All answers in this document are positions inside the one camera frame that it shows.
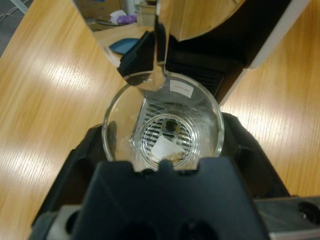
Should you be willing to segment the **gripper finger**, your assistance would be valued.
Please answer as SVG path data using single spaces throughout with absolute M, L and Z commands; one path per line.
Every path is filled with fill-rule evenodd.
M 247 192 L 253 198 L 289 197 L 290 193 L 253 135 L 240 120 L 222 113 L 224 142 L 214 160 L 219 189 L 224 194 Z
M 103 148 L 102 125 L 91 127 L 63 163 L 33 223 L 46 213 L 58 211 L 62 206 L 80 205 L 99 162 L 106 161 Z

